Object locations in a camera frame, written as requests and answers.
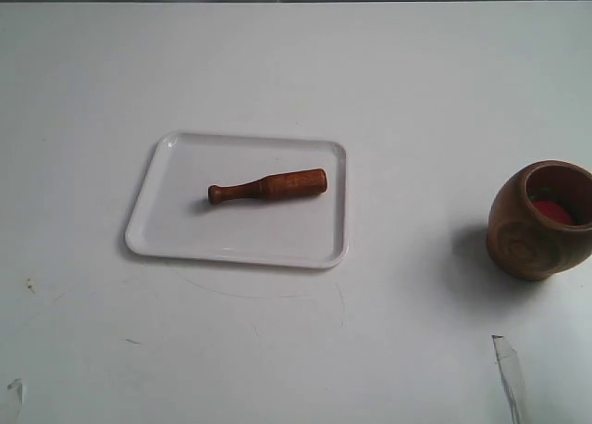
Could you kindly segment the brown wooden pestle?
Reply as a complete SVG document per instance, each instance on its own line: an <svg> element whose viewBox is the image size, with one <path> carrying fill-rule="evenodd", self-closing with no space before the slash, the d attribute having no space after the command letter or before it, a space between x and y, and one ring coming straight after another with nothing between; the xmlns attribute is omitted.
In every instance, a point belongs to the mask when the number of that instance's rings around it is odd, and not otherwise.
<svg viewBox="0 0 592 424"><path fill-rule="evenodd" d="M327 190L327 186L327 174L316 168L268 175L240 185L211 185L207 198L212 206L243 199L280 201L318 196Z"/></svg>

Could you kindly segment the round wooden jar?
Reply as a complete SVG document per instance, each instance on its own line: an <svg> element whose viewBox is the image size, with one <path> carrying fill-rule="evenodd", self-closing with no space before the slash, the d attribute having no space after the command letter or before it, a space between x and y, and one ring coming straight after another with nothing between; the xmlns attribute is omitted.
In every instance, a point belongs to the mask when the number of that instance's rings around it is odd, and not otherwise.
<svg viewBox="0 0 592 424"><path fill-rule="evenodd" d="M550 200L573 216L573 226L539 213L529 199L549 187ZM487 251L496 265L514 277L542 281L591 256L591 173L562 161L540 161L514 174L490 209Z"/></svg>

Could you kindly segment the dark green object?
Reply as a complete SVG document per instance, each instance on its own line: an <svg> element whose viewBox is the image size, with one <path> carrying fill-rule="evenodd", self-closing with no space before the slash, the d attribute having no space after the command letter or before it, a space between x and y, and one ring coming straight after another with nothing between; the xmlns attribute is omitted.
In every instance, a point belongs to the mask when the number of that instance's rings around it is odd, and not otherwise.
<svg viewBox="0 0 592 424"><path fill-rule="evenodd" d="M529 199L532 202L550 200L551 198L552 190L549 187L537 188L529 193Z"/></svg>

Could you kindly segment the red object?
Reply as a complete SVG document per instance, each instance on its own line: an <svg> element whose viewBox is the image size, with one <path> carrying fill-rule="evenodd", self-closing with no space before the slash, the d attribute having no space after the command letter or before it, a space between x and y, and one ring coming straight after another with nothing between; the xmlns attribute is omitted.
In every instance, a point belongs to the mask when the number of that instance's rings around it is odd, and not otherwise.
<svg viewBox="0 0 592 424"><path fill-rule="evenodd" d="M573 226L575 224L573 216L561 204L552 200L536 200L533 202L536 210L557 223Z"/></svg>

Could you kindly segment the white plastic tray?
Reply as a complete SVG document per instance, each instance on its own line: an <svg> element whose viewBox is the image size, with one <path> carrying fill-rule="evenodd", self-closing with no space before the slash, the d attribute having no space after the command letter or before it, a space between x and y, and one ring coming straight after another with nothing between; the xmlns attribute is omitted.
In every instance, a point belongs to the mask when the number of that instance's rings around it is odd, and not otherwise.
<svg viewBox="0 0 592 424"><path fill-rule="evenodd" d="M214 184L315 168L328 183L316 197L207 201ZM338 143L177 131L156 144L125 242L140 256L331 268L347 252L347 198L347 155Z"/></svg>

